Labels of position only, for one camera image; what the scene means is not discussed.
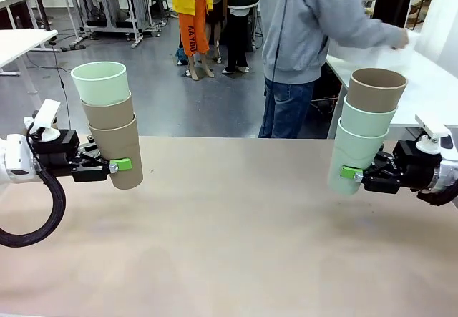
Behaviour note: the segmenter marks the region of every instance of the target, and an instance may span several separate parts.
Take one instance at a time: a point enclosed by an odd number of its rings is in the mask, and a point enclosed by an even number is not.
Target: black pants
[[[235,16],[228,10],[226,34],[228,38],[228,66],[226,70],[234,72],[236,67],[247,67],[246,47],[248,45],[248,15]]]

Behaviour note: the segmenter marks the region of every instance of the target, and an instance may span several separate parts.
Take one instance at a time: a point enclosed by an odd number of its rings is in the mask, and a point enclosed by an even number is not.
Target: gray hoodie
[[[260,0],[265,44],[265,76],[272,80],[285,0]],[[370,20],[361,0],[288,0],[275,82],[303,84],[317,80],[326,61],[328,38],[345,47],[395,47],[403,30]]]

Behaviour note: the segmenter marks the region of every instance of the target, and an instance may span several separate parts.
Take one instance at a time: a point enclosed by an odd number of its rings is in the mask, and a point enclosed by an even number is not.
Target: cup
[[[350,78],[347,101],[361,111],[394,111],[407,86],[407,78],[386,69],[356,70]]]
[[[328,186],[343,195],[353,195],[358,192],[361,184],[341,177],[341,168],[347,166],[365,170],[371,165],[387,135],[388,130],[378,137],[358,136],[344,129],[339,119],[328,174]]]
[[[130,158],[132,169],[111,174],[113,185],[120,190],[137,187],[143,181],[142,158],[138,140],[137,116],[127,125],[101,130],[89,125],[100,154],[106,160]]]
[[[83,106],[87,121],[96,129],[115,129],[129,124],[134,119],[134,107],[130,92],[126,100],[115,104],[92,106],[81,101],[81,105]]]
[[[343,102],[341,124],[350,133],[363,137],[384,135],[389,128],[397,108],[391,112],[372,113],[351,106],[348,97]]]
[[[130,95],[126,66],[121,63],[86,63],[74,68],[71,76],[81,100],[92,106],[117,104]]]

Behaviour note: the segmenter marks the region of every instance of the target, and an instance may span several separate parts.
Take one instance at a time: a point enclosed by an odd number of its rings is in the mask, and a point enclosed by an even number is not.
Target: gray floor
[[[71,24],[64,10],[51,10],[53,27],[59,39],[71,34]],[[214,64],[214,79],[199,82],[183,77],[186,68],[176,65],[178,43],[176,19],[162,29],[159,38],[145,38],[136,49],[130,48],[124,36],[86,40],[85,50],[57,54],[60,67],[72,69],[94,61],[116,61],[127,67],[138,126],[141,135],[194,137],[256,137],[263,117],[263,65],[260,50],[248,54],[249,74],[237,78],[223,76],[223,64]],[[63,46],[73,38],[63,39]],[[40,66],[54,66],[52,53],[29,52],[30,59]],[[5,69],[15,69],[10,64]],[[29,70],[42,99],[64,102],[55,69]],[[89,133],[87,121],[79,103],[70,75],[61,72],[69,98],[72,128]],[[18,77],[0,77],[0,137],[23,128],[23,118],[33,107]],[[309,113],[301,137],[325,137],[328,124],[313,110]],[[59,112],[59,126],[67,126],[64,104]]]

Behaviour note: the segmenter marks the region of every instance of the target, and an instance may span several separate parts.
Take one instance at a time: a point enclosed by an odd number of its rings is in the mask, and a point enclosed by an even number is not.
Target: black monitor
[[[374,19],[386,24],[405,27],[410,10],[410,0],[375,0]]]

